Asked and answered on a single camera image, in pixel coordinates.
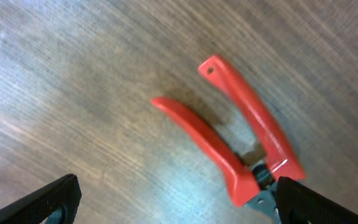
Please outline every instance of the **wooden surface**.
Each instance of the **wooden surface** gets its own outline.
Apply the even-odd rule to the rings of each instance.
[[[181,100],[251,150],[238,110],[197,74],[213,53],[272,110],[303,183],[358,213],[358,0],[0,1],[0,208],[74,173],[77,223],[268,222],[234,208],[149,103]]]

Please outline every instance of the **hole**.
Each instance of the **hole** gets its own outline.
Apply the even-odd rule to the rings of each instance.
[[[214,68],[213,67],[209,67],[208,70],[206,71],[206,73],[208,75],[212,74],[214,72]]]

